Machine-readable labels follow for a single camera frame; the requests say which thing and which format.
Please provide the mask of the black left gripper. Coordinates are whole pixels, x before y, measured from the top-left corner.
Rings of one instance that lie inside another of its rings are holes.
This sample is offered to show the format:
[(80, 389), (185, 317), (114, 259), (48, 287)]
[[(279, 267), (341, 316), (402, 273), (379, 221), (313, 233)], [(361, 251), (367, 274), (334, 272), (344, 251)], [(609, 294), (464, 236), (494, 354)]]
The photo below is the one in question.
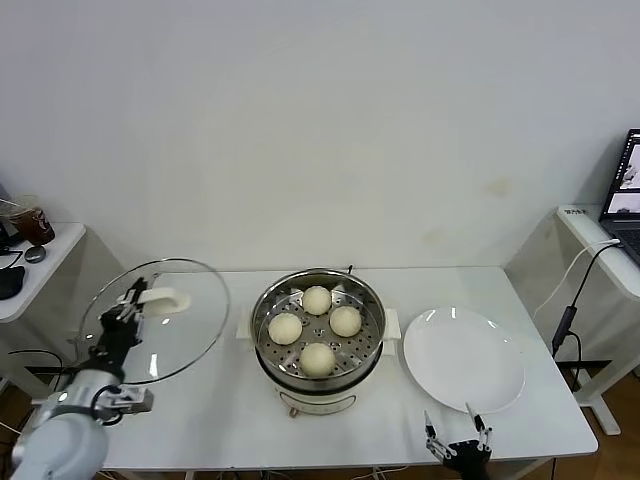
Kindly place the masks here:
[(148, 282), (138, 278), (117, 299), (120, 307), (112, 307), (99, 317), (102, 334), (89, 349), (89, 368), (95, 370), (122, 370), (129, 351), (137, 346), (139, 323), (144, 318), (144, 303), (139, 303)]

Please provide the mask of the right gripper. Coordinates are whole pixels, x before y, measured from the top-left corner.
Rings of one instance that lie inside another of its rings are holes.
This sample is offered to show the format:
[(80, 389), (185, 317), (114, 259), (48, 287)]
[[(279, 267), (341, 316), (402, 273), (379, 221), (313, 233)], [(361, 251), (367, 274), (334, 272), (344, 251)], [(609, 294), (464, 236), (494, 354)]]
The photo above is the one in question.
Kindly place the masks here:
[(482, 416), (468, 402), (465, 403), (465, 407), (478, 433), (478, 440), (451, 443), (447, 446), (438, 438), (431, 418), (424, 410), (426, 448), (434, 457), (444, 458), (443, 466), (458, 473), (462, 480), (490, 480), (486, 465), (492, 454), (493, 429), (485, 425)]

